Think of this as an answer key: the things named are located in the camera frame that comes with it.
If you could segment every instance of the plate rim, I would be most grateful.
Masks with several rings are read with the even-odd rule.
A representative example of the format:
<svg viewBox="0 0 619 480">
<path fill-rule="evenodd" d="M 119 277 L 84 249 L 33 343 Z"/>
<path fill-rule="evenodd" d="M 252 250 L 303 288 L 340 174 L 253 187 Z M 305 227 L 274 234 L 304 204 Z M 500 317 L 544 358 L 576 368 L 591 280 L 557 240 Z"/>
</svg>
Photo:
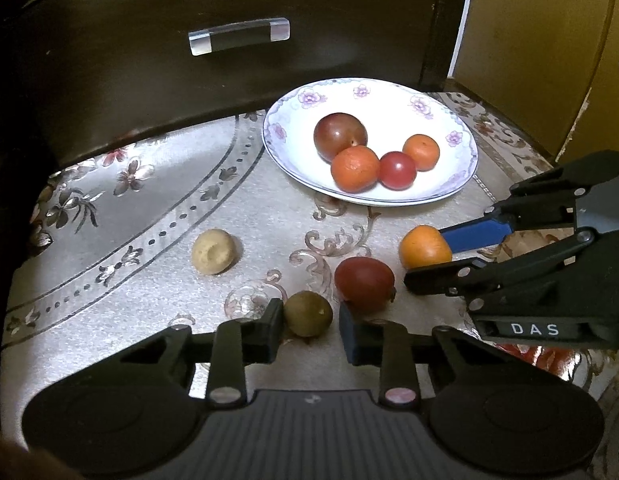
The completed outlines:
<svg viewBox="0 0 619 480">
<path fill-rule="evenodd" d="M 472 165 L 469 168 L 469 171 L 467 172 L 467 177 L 464 178 L 463 180 L 459 181 L 459 185 L 452 191 L 444 193 L 442 195 L 433 195 L 433 196 L 428 196 L 426 198 L 423 199 L 419 199 L 419 200 L 413 200 L 413 199 L 400 199 L 400 200 L 386 200 L 386 199 L 379 199 L 379 200 L 375 200 L 375 199 L 371 199 L 371 198 L 362 198 L 359 197 L 357 195 L 352 195 L 349 193 L 344 193 L 344 192 L 337 192 L 331 189 L 326 189 L 322 186 L 319 186 L 317 184 L 312 184 L 309 181 L 307 181 L 307 179 L 303 178 L 301 175 L 295 174 L 293 173 L 291 170 L 288 170 L 287 168 L 285 168 L 280 161 L 278 160 L 278 157 L 276 156 L 276 154 L 271 150 L 270 146 L 267 144 L 266 142 L 266 124 L 269 124 L 269 117 L 271 114 L 276 113 L 280 107 L 282 106 L 283 101 L 287 96 L 289 96 L 290 94 L 294 94 L 294 92 L 298 92 L 300 91 L 302 88 L 305 87 L 312 87 L 314 85 L 319 85 L 321 83 L 336 83 L 338 81 L 344 81 L 346 83 L 349 82 L 364 82 L 364 81 L 370 81 L 370 82 L 380 82 L 380 83 L 384 83 L 384 84 L 389 84 L 389 85 L 393 85 L 396 86 L 397 88 L 402 88 L 405 89 L 406 91 L 412 92 L 412 93 L 416 93 L 419 94 L 421 96 L 427 97 L 429 99 L 432 99 L 433 101 L 435 101 L 438 105 L 447 108 L 449 110 L 449 113 L 455 117 L 457 120 L 462 121 L 461 117 L 458 116 L 453 110 L 451 110 L 451 108 L 447 107 L 445 104 L 441 103 L 440 101 L 434 99 L 432 96 L 429 96 L 428 94 L 421 92 L 419 90 L 415 90 L 413 88 L 401 85 L 399 83 L 393 83 L 391 81 L 386 81 L 383 79 L 374 79 L 374 78 L 368 78 L 368 77 L 337 77 L 337 78 L 328 78 L 328 79 L 321 79 L 319 81 L 314 81 L 311 83 L 305 83 L 301 86 L 298 86 L 296 88 L 293 88 L 292 90 L 286 92 L 285 94 L 283 94 L 281 97 L 279 97 L 274 104 L 272 104 L 272 106 L 267 110 L 266 112 L 266 116 L 264 117 L 263 120 L 263 125 L 261 128 L 261 140 L 263 142 L 263 146 L 265 147 L 268 155 L 272 158 L 272 160 L 276 163 L 276 165 L 283 170 L 283 172 L 285 174 L 288 174 L 290 177 L 292 177 L 294 180 L 298 181 L 299 183 L 301 183 L 303 186 L 309 187 L 310 189 L 313 189 L 314 191 L 323 193 L 324 195 L 327 196 L 331 196 L 333 198 L 337 198 L 339 200 L 343 200 L 344 202 L 350 202 L 350 203 L 355 203 L 355 204 L 360 204 L 360 205 L 370 205 L 370 206 L 376 206 L 376 207 L 400 207 L 400 206 L 411 206 L 411 205 L 420 205 L 420 204 L 427 204 L 427 203 L 432 203 L 432 202 L 437 202 L 438 200 L 443 200 L 445 198 L 449 198 L 452 195 L 458 193 L 464 186 L 465 184 L 467 184 L 472 177 L 474 177 L 474 175 L 477 172 L 478 169 L 478 146 L 476 144 L 476 139 L 474 138 L 474 134 L 472 133 L 471 129 L 467 126 L 467 124 L 465 123 L 465 121 L 462 121 L 462 124 L 465 126 L 465 128 L 467 129 L 467 132 L 469 133 L 469 148 L 472 149 L 473 151 L 476 153 L 476 157 L 473 159 L 472 161 Z"/>
</svg>

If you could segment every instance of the drawer handle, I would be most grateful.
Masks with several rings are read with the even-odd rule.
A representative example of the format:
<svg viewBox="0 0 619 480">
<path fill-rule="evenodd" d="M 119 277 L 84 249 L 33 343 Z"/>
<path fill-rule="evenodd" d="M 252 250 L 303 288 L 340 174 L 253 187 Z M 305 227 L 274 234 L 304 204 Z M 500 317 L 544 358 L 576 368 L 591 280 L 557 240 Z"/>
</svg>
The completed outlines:
<svg viewBox="0 0 619 480">
<path fill-rule="evenodd" d="M 187 34 L 193 56 L 290 38 L 290 22 L 286 18 L 266 18 L 249 22 L 228 23 Z"/>
</svg>

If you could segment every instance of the orange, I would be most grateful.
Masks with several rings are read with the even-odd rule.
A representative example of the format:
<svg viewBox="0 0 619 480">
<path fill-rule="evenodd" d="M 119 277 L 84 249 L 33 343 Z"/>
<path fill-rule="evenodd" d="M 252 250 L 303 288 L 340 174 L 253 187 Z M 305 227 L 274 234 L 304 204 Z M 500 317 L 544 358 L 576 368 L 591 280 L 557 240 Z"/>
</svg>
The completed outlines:
<svg viewBox="0 0 619 480">
<path fill-rule="evenodd" d="M 441 156 L 441 149 L 432 137 L 416 134 L 405 141 L 403 153 L 414 159 L 417 171 L 429 171 L 436 166 Z"/>
<path fill-rule="evenodd" d="M 331 171 L 340 189 L 358 193 L 376 183 L 381 161 L 367 146 L 352 146 L 334 157 Z"/>
<path fill-rule="evenodd" d="M 438 229 L 419 225 L 401 240 L 398 256 L 403 267 L 409 270 L 451 262 L 451 249 Z"/>
</svg>

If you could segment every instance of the table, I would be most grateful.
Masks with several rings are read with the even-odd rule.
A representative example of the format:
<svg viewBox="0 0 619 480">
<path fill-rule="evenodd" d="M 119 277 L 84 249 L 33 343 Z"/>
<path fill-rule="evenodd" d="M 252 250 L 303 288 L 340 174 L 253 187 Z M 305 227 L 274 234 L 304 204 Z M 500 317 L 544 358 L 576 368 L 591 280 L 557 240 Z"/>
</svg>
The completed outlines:
<svg viewBox="0 0 619 480">
<path fill-rule="evenodd" d="M 168 325 L 211 332 L 228 318 L 258 316 L 270 298 L 303 289 L 336 309 L 333 271 L 349 256 L 371 255 L 394 270 L 397 299 L 382 317 L 413 333 L 448 324 L 477 336 L 459 298 L 417 298 L 405 290 L 398 243 L 417 224 L 442 228 L 481 216 L 509 195 L 513 182 L 549 165 L 481 105 L 462 94 L 435 97 L 467 122 L 480 153 L 474 179 L 432 204 L 369 208 L 301 186 L 264 153 L 262 110 L 136 142 L 51 176 L 32 215 L 31 257 L 14 274 L 8 304 L 0 384 L 5 434 L 22 442 L 20 415 L 42 388 Z M 194 240 L 209 228 L 240 241 L 240 260 L 218 276 L 202 276 L 190 263 Z M 545 233 L 525 236 L 490 255 L 549 242 Z M 616 433 L 607 436 L 593 468 L 597 478 L 619 471 L 618 356 L 508 350 L 603 396 Z M 432 396 L 425 369 L 418 371 L 424 396 Z M 310 344 L 290 336 L 273 365 L 246 369 L 251 392 L 374 392 L 378 373 L 347 364 L 337 316 L 325 336 Z M 204 396 L 206 374 L 199 365 L 193 396 Z"/>
</svg>

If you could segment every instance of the white plate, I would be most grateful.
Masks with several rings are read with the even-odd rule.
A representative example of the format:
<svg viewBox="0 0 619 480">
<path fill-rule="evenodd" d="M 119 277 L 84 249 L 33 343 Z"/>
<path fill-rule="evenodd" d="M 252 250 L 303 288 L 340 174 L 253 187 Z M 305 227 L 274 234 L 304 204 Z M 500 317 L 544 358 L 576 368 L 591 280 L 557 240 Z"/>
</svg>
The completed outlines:
<svg viewBox="0 0 619 480">
<path fill-rule="evenodd" d="M 379 158 L 400 151 L 414 134 L 432 137 L 441 148 L 441 158 L 432 171 L 418 173 L 408 189 L 394 191 L 377 183 L 360 193 L 343 192 L 314 146 L 314 126 L 335 112 L 351 114 L 365 125 L 367 145 Z M 292 90 L 267 112 L 263 142 L 275 163 L 305 186 L 373 206 L 446 198 L 472 178 L 478 164 L 474 137 L 453 111 L 422 92 L 376 79 L 327 79 Z"/>
</svg>

